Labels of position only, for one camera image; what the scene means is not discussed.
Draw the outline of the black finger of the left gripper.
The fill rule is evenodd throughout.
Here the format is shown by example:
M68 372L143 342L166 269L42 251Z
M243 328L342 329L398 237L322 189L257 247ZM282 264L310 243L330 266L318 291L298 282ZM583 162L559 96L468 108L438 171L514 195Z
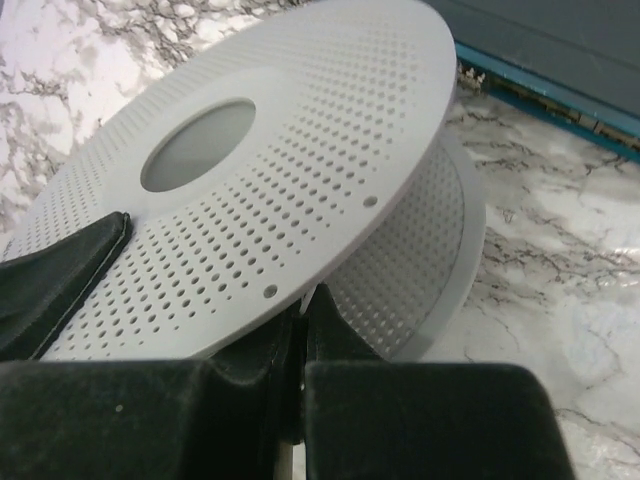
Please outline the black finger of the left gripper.
M131 239L112 212L38 252L1 263L1 358L39 359Z

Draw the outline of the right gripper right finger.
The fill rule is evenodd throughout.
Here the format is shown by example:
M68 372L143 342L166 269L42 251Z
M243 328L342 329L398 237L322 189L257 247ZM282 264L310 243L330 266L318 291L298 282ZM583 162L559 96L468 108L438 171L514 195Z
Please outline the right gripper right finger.
M310 479L572 479L546 390L504 363L392 363L320 286L307 310Z

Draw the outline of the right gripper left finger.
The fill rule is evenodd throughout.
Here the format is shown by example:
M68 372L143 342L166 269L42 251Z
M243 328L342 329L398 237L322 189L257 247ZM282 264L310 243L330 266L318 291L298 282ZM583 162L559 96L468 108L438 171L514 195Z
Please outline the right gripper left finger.
M5 479L288 479L281 313L209 359L8 362Z

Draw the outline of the white cable spool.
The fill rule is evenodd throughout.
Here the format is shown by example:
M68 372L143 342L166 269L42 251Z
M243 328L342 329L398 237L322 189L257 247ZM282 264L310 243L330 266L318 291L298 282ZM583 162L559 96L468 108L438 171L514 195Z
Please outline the white cable spool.
M327 286L382 357L418 361L464 303L485 201L444 126L454 41L422 1L319 1L132 100L53 177L18 258L116 210L132 237L46 360L205 357Z

